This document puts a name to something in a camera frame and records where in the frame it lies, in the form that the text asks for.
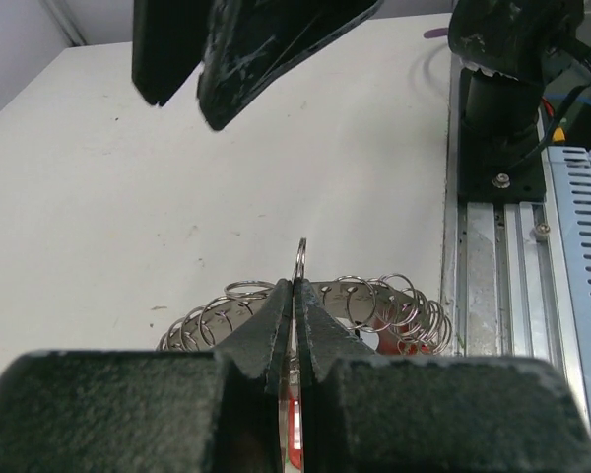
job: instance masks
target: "metal bolt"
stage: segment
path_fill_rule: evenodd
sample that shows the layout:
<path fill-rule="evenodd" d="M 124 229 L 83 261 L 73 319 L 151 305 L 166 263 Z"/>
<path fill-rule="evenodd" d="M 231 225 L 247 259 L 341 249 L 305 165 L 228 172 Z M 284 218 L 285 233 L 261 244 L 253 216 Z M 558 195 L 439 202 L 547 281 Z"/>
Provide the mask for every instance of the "metal bolt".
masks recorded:
<path fill-rule="evenodd" d="M 548 224 L 539 224 L 534 228 L 534 235 L 537 239 L 545 240 L 550 235 L 550 226 Z"/>
<path fill-rule="evenodd" d="M 504 174 L 503 172 L 497 174 L 492 180 L 492 185 L 494 185 L 497 189 L 507 189 L 510 186 L 510 176 L 508 174 Z"/>

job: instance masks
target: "perforated metal panel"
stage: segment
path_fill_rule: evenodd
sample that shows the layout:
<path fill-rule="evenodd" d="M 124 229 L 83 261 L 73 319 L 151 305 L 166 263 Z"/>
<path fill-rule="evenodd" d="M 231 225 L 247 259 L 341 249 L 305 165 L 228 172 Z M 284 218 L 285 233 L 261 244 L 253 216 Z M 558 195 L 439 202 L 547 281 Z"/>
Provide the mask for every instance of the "perforated metal panel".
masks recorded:
<path fill-rule="evenodd" d="M 591 420 L 591 155 L 550 148 L 549 157 Z"/>

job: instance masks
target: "black cable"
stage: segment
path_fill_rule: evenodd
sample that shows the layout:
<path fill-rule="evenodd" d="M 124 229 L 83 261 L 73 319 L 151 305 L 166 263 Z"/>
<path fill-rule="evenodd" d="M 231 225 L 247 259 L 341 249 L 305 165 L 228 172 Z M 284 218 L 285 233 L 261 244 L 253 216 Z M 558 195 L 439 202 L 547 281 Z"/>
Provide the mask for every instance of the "black cable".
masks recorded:
<path fill-rule="evenodd" d="M 591 87 L 591 48 L 586 44 L 583 44 L 582 42 L 578 41 L 576 38 L 570 37 L 566 38 L 562 42 L 560 49 L 569 54 L 574 60 L 578 61 L 584 67 L 586 67 L 586 69 L 589 71 L 589 82 L 587 84 L 576 86 L 573 89 L 571 89 L 571 91 L 569 91 L 567 97 L 565 97 L 564 101 L 562 101 L 562 103 L 558 107 L 558 110 L 556 110 L 556 113 L 554 114 L 554 117 L 552 118 L 552 121 L 550 122 L 550 125 L 548 126 L 548 129 L 543 139 L 523 158 L 510 165 L 506 169 L 506 171 L 512 171 L 513 169 L 519 167 L 526 161 L 534 158 L 543 150 L 545 150 L 548 146 L 550 146 L 552 144 L 552 138 L 554 137 L 554 133 L 560 126 L 562 119 L 567 115 L 567 112 L 569 111 L 571 106 L 575 103 L 580 94 L 582 94 L 585 90 Z"/>

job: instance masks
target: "wire coil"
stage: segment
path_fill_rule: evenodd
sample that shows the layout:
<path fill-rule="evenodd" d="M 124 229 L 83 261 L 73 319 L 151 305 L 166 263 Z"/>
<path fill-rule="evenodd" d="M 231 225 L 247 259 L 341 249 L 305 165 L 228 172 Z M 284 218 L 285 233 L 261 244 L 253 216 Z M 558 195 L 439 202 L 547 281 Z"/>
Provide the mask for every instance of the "wire coil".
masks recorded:
<path fill-rule="evenodd" d="M 295 278 L 303 277 L 305 244 L 300 243 Z M 400 280 L 397 289 L 390 280 Z M 452 326 L 442 305 L 430 301 L 409 278 L 394 273 L 379 278 L 341 276 L 311 283 L 326 310 L 350 330 L 376 333 L 395 340 L 399 353 L 438 354 L 451 341 Z M 177 319 L 163 335 L 162 351 L 208 350 L 219 344 L 262 306 L 274 285 L 265 281 L 237 281 L 224 294 Z"/>

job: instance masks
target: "white table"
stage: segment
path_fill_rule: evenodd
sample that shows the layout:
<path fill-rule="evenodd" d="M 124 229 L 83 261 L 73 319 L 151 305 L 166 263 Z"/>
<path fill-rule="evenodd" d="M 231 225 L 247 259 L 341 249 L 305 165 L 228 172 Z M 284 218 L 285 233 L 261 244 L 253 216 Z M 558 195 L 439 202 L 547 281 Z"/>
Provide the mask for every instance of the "white table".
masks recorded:
<path fill-rule="evenodd" d="M 0 372 L 37 349 L 153 349 L 239 279 L 407 273 L 438 297 L 447 97 L 437 15 L 367 22 L 224 132 L 195 74 L 163 109 L 130 44 L 68 49 L 0 113 Z M 153 310 L 153 307 L 166 308 Z"/>

